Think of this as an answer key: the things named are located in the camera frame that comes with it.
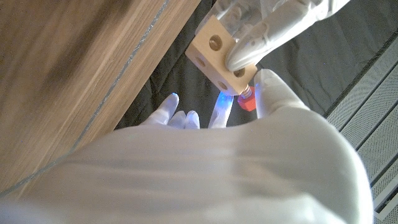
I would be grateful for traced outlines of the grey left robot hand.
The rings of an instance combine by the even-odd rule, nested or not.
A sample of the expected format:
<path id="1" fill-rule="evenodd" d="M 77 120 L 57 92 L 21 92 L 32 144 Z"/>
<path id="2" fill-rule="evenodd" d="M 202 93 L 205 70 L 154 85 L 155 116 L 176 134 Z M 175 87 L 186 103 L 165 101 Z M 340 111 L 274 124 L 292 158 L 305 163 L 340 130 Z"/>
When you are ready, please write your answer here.
<path id="1" fill-rule="evenodd" d="M 349 0 L 247 1 L 217 0 L 199 23 L 199 32 L 215 16 L 236 39 L 225 65 L 237 71 L 293 39 L 314 23 L 329 18 Z"/>

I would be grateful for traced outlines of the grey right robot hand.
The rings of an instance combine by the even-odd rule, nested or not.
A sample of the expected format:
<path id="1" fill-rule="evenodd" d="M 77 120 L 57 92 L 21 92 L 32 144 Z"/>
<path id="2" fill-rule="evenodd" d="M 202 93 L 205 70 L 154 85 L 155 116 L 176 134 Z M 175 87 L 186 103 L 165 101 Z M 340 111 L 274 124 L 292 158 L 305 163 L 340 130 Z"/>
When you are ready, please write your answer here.
<path id="1" fill-rule="evenodd" d="M 361 159 L 272 70 L 254 79 L 257 119 L 228 127 L 220 96 L 209 127 L 171 94 L 138 126 L 62 159 L 2 223 L 372 223 Z"/>

